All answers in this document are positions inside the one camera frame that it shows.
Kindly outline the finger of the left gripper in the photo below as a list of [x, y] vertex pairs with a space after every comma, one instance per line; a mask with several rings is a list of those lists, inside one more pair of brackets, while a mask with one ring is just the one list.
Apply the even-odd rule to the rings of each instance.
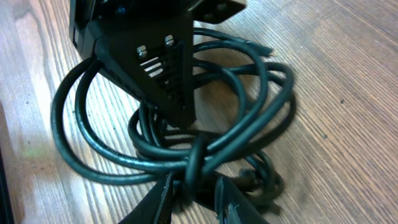
[[124, 91], [157, 108], [174, 126], [195, 120], [193, 99], [193, 21], [112, 26], [93, 23], [94, 53], [104, 74]]

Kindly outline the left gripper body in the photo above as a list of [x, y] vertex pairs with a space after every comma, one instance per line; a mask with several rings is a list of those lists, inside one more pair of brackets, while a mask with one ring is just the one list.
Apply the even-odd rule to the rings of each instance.
[[82, 59], [93, 55], [85, 43], [86, 27], [95, 21], [112, 26], [158, 24], [178, 17], [219, 24], [244, 10], [246, 0], [70, 0], [69, 37]]

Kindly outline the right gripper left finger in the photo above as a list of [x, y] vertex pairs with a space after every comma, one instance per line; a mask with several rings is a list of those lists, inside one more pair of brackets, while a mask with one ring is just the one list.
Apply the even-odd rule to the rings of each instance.
[[157, 181], [139, 204], [119, 224], [171, 224], [174, 175]]

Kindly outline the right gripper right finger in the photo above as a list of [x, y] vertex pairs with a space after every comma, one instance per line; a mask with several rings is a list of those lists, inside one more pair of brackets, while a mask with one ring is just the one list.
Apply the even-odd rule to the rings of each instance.
[[271, 200], [263, 195], [246, 194], [258, 188], [254, 179], [220, 177], [215, 186], [215, 212], [219, 223], [267, 224], [262, 212], [269, 208]]

